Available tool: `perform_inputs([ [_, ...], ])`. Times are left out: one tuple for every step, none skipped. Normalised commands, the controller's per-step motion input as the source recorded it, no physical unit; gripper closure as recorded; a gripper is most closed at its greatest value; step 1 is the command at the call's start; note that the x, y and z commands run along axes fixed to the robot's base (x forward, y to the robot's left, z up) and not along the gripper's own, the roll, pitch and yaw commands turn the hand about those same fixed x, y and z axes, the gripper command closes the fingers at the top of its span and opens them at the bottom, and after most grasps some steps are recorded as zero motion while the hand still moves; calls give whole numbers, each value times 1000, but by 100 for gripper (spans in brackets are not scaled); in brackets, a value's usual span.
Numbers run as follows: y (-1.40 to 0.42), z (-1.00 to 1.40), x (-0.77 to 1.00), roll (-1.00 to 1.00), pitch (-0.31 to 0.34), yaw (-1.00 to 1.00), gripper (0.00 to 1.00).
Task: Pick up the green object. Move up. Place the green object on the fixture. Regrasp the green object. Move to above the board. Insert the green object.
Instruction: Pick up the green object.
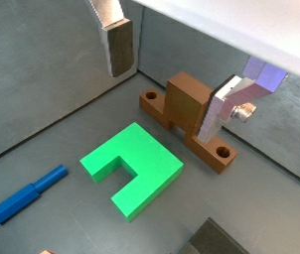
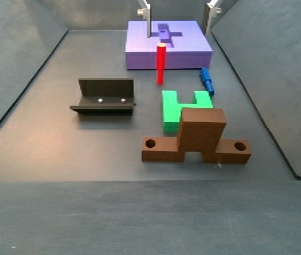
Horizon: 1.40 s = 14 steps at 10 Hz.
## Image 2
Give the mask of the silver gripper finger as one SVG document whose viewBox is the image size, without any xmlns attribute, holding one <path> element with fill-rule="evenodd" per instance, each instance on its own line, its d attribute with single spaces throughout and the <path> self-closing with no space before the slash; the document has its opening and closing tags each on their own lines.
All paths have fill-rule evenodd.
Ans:
<svg viewBox="0 0 301 255">
<path fill-rule="evenodd" d="M 151 4 L 147 0 L 137 0 L 140 8 L 137 9 L 137 15 L 143 17 L 147 22 L 147 37 L 151 37 Z"/>
<path fill-rule="evenodd" d="M 204 34 L 208 34 L 209 28 L 211 28 L 212 19 L 221 12 L 220 3 L 221 3 L 221 0 L 209 0 L 205 3 L 205 11 L 204 11 L 204 14 L 205 14 L 205 22 L 204 22 L 205 28 L 204 28 Z"/>
</svg>

